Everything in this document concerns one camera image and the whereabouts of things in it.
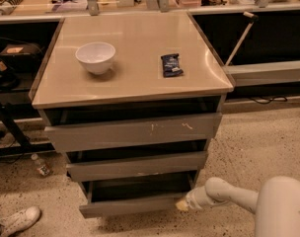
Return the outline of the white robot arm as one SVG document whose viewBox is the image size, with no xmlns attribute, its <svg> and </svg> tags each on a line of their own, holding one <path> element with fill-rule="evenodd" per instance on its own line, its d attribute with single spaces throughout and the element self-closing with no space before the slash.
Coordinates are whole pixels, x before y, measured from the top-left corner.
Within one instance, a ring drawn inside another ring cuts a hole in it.
<svg viewBox="0 0 300 237">
<path fill-rule="evenodd" d="M 267 180 L 257 193 L 209 178 L 176 202 L 182 211 L 232 202 L 255 216 L 255 237 L 300 237 L 300 181 L 285 176 Z"/>
</svg>

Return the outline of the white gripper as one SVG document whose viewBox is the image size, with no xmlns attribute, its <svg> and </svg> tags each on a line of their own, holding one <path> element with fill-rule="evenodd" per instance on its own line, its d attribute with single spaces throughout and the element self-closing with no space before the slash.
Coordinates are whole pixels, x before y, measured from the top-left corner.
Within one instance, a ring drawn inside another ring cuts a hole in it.
<svg viewBox="0 0 300 237">
<path fill-rule="evenodd" d="M 212 205 L 212 199 L 205 187 L 194 188 L 186 194 L 186 198 L 182 197 L 176 202 L 176 208 L 180 211 L 202 209 L 206 205 Z"/>
</svg>

